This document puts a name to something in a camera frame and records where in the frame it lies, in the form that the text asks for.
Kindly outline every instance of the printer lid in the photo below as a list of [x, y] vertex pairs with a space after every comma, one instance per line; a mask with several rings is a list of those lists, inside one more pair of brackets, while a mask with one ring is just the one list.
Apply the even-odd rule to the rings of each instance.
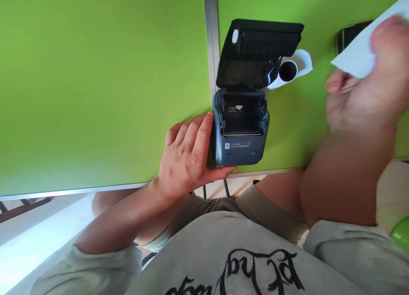
[[270, 85], [282, 57], [291, 57], [304, 25], [236, 19], [230, 24], [220, 57], [216, 85], [250, 91]]

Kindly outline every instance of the right hand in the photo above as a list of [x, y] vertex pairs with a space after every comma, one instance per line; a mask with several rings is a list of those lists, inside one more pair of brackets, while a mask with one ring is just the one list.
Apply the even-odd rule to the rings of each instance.
[[325, 82], [330, 129], [395, 126], [409, 105], [409, 22], [393, 16], [374, 31], [372, 73], [358, 79], [336, 69]]
[[178, 199], [205, 184], [226, 178], [235, 166], [210, 169], [206, 166], [213, 112], [177, 123], [167, 132], [155, 189], [167, 199]]

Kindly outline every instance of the paper roll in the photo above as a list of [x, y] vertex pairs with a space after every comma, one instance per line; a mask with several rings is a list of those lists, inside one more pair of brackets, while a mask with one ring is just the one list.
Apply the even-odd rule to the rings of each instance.
[[[304, 76], [305, 74], [308, 74], [310, 71], [312, 71], [312, 60], [310, 54], [305, 51], [304, 49], [298, 49], [294, 52], [294, 54], [291, 57], [283, 57], [281, 60], [280, 66], [286, 62], [286, 61], [293, 61], [298, 68], [298, 72], [295, 76], [294, 79], [297, 79], [298, 77]], [[280, 86], [283, 86], [284, 84], [287, 84], [291, 81], [285, 82], [283, 79], [281, 79], [280, 74], [277, 76], [277, 78], [267, 86], [268, 89], [276, 89]]]

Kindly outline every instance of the portable thermal printer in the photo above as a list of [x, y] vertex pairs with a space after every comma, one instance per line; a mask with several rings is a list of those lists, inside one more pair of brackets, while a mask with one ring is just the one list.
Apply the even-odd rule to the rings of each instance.
[[220, 57], [213, 97], [214, 155], [224, 166], [256, 164], [263, 157], [270, 115], [262, 90], [291, 57], [304, 25], [236, 19]]

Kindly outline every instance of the forearm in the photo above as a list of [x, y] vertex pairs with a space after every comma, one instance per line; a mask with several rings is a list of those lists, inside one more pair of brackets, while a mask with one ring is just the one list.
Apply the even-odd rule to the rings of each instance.
[[392, 158], [395, 135], [395, 123], [347, 125], [327, 134], [301, 184], [309, 227], [318, 220], [376, 224], [376, 186]]
[[121, 250], [135, 240], [147, 222], [161, 215], [174, 202], [158, 191], [154, 179], [99, 215], [80, 234], [74, 245], [88, 254]]

